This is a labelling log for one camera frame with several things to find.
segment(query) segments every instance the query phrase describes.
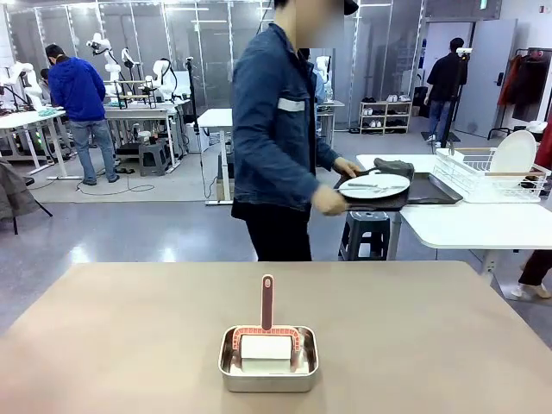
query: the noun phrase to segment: black stool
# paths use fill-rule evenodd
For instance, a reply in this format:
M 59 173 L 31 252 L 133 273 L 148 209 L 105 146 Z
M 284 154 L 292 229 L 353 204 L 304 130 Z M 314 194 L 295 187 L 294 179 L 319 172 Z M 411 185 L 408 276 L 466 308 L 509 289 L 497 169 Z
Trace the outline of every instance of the black stool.
M 339 257 L 345 261 L 386 260 L 391 236 L 391 220 L 386 213 L 351 211 L 347 214 Z M 370 244 L 370 255 L 359 256 L 361 244 Z

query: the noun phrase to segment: man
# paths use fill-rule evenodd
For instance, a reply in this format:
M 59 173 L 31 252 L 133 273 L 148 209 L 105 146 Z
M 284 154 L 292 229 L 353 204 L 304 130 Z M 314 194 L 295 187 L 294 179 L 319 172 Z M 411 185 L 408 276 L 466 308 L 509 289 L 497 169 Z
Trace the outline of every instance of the man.
M 457 37 L 450 42 L 450 53 L 440 58 L 433 66 L 428 77 L 430 89 L 425 98 L 430 107 L 430 136 L 426 140 L 429 144 L 435 142 L 436 147 L 446 147 L 448 137 L 445 136 L 445 127 L 452 107 L 452 98 L 455 92 L 455 84 L 458 78 L 460 67 L 460 56 L 456 52 L 464 46 L 464 40 Z M 467 82 L 467 72 L 463 72 L 460 78 L 460 85 Z
M 260 261 L 309 261 L 311 205 L 343 213 L 341 194 L 315 177 L 316 164 L 354 177 L 359 167 L 316 137 L 313 65 L 298 55 L 353 0 L 275 0 L 274 23 L 248 45 L 234 72 L 235 200 Z
M 68 58 L 57 45 L 49 45 L 46 56 L 53 65 L 48 73 L 50 93 L 54 102 L 66 110 L 69 118 L 78 158 L 85 171 L 83 184 L 97 183 L 89 152 L 90 133 L 102 150 L 105 177 L 110 183 L 115 183 L 119 176 L 115 173 L 113 145 L 105 120 L 103 80 L 90 63 L 79 58 Z

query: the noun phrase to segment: wall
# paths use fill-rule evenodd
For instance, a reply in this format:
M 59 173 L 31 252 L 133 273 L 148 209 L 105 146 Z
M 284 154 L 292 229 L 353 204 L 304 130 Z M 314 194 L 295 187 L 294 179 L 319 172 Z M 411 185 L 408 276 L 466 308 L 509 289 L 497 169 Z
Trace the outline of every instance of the wall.
M 552 7 L 551 0 L 503 0 L 501 19 L 516 19 L 517 32 L 514 41 L 514 51 L 518 48 L 546 47 L 552 48 L 552 14 L 539 13 L 540 6 Z M 549 97 L 552 92 L 552 76 L 544 89 L 543 101 L 539 110 L 538 120 L 544 121 L 548 109 Z M 503 125 L 512 128 L 515 125 L 525 125 L 526 122 L 512 119 L 513 107 L 506 110 Z
M 8 22 L 6 21 L 5 6 L 0 4 L 0 70 L 5 74 L 5 67 L 14 64 L 14 57 L 11 52 L 8 36 Z M 0 95 L 0 100 L 8 104 L 12 99 L 11 94 L 6 91 L 4 95 Z

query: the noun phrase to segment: beige table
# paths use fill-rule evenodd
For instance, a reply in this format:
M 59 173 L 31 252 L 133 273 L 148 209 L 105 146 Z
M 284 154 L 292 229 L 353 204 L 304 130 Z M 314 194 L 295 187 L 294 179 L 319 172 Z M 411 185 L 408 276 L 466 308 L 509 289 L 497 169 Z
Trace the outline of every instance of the beige table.
M 232 394 L 216 359 L 257 323 L 305 324 L 321 372 L 307 394 Z M 6 414 L 519 414 L 549 412 L 552 354 L 465 264 L 87 264 L 0 339 Z

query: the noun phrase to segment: metal tray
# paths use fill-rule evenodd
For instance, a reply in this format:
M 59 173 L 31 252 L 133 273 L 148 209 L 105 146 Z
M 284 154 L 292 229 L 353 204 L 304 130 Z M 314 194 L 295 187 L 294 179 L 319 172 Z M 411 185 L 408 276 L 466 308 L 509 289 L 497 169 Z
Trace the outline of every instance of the metal tray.
M 318 372 L 317 339 L 312 329 L 305 326 L 296 327 L 299 333 L 304 335 L 304 347 L 309 359 L 309 373 L 253 376 L 230 373 L 230 364 L 234 354 L 232 335 L 235 328 L 236 326 L 233 326 L 224 333 L 218 357 L 218 369 L 223 375 L 224 385 L 230 392 L 308 392 L 312 389 Z
M 463 197 L 430 172 L 416 172 L 411 182 L 408 205 L 456 204 Z

